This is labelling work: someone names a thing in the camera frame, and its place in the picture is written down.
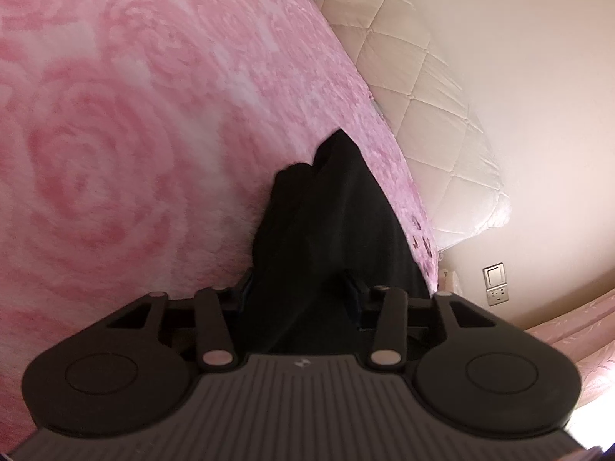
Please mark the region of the wall switch and socket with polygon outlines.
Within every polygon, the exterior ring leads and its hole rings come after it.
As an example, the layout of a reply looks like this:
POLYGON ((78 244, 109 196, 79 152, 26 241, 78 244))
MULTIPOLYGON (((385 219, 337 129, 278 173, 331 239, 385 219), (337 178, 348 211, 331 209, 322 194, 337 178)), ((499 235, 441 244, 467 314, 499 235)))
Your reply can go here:
POLYGON ((505 265, 500 262, 484 267, 483 276, 488 305, 496 306, 508 302, 509 290, 507 277, 505 277, 505 265))

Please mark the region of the black garment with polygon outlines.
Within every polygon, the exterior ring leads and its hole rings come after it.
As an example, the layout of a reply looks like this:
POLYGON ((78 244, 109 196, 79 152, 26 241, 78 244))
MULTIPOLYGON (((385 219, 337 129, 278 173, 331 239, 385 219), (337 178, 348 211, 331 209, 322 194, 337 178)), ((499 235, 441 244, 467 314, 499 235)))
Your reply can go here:
POLYGON ((337 130, 312 163, 279 171, 252 244, 241 312, 246 351, 346 354, 375 286, 429 288, 359 147, 337 130))

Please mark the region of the pink curtain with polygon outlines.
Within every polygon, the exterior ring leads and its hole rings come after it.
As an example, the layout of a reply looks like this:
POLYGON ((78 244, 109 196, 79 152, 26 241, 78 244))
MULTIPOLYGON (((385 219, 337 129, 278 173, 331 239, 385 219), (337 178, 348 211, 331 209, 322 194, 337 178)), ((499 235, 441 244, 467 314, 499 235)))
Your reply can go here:
POLYGON ((582 378, 577 408, 614 388, 615 294, 595 300, 530 328, 527 333, 567 356, 582 378))

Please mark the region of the pink floral blanket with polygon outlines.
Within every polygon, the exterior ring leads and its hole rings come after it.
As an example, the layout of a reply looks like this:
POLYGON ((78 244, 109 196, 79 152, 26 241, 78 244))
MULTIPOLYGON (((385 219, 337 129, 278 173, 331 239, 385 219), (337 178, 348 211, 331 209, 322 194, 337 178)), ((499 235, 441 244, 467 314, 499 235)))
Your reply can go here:
POLYGON ((429 286, 407 163, 314 0, 1 0, 1 446, 28 363, 147 292, 232 285, 275 173, 356 142, 429 286))

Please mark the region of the cream quilted mattress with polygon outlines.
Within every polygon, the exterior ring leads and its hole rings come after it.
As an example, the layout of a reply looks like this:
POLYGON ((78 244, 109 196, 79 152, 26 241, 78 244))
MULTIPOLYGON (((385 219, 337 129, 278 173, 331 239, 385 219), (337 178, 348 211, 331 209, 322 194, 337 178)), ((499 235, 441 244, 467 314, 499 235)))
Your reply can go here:
POLYGON ((370 88, 439 250, 505 226, 511 202, 489 139, 413 0, 316 0, 370 88))

